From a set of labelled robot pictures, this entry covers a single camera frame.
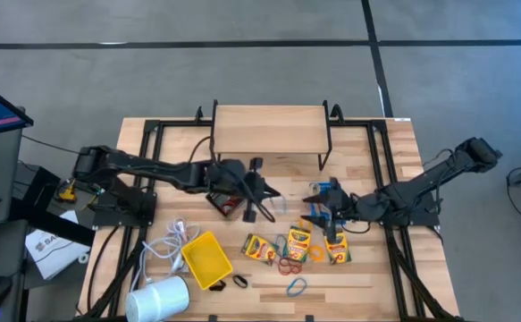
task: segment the yellow plastic tray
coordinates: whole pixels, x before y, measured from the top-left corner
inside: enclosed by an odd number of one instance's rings
[[[181,252],[203,290],[232,273],[231,262],[211,232],[198,236],[183,246]]]

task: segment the wooden table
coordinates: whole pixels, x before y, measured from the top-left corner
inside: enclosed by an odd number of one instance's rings
[[[123,120],[118,149],[133,155],[138,154],[145,120]],[[387,126],[399,179],[408,180],[422,173],[421,158],[411,122],[388,119]],[[208,127],[165,128],[160,160],[171,163],[186,161],[195,144],[209,134]],[[389,177],[379,133],[376,134],[376,138],[383,178],[387,182]],[[152,151],[154,141],[155,138],[152,138],[149,151]],[[205,292],[199,289],[192,274],[182,274],[189,286],[191,302],[189,309],[175,316],[175,320],[207,320],[211,314],[217,315],[219,320],[304,320],[305,315],[314,315],[315,320],[399,319],[385,236],[378,225],[372,225],[371,231],[366,234],[348,233],[352,257],[350,263],[336,266],[330,266],[327,262],[306,263],[298,276],[307,280],[308,287],[303,294],[295,298],[286,296],[286,287],[297,277],[296,275],[280,275],[276,266],[268,267],[240,254],[240,248],[248,233],[257,233],[274,241],[277,234],[287,234],[291,225],[297,225],[300,215],[308,214],[301,199],[308,195],[310,182],[327,181],[330,176],[335,176],[340,180],[344,190],[359,195],[372,192],[376,188],[366,130],[357,127],[332,127],[332,142],[333,152],[321,173],[313,166],[316,156],[263,156],[265,161],[262,175],[288,201],[288,213],[285,215],[281,213],[282,203],[279,200],[274,201],[277,208],[273,211],[276,217],[275,224],[265,221],[261,216],[255,224],[243,223],[240,218],[227,222],[207,203],[204,195],[188,195],[176,191],[164,182],[156,184],[157,211],[155,223],[148,230],[147,239],[151,241],[163,236],[166,223],[175,217],[181,216],[189,222],[198,222],[201,232],[212,231],[221,243],[234,267],[233,273],[245,276],[250,283],[249,288],[243,290],[235,285],[231,278],[226,278],[227,286],[224,291]],[[223,158],[228,157],[242,159],[242,155],[223,154]],[[209,158],[209,152],[206,145],[203,145],[198,149],[194,160],[206,158]],[[132,182],[130,177],[124,177],[123,180]],[[356,230],[365,227],[365,224],[347,225],[347,228]],[[104,228],[96,234],[80,296],[79,306],[83,311],[86,310],[92,263],[110,231],[111,228]],[[93,285],[94,300],[113,279],[122,243],[122,231],[123,229],[120,229],[115,234],[103,254]],[[443,308],[451,314],[458,314],[441,241],[423,227],[411,227],[409,232],[419,276]],[[313,231],[312,244],[324,245],[319,228]],[[157,280],[165,276],[170,262],[150,256],[148,258],[148,273]],[[409,314],[413,315],[415,310],[410,286],[407,278],[403,279]],[[119,308],[121,314],[124,312],[123,303],[127,290],[122,290]]]

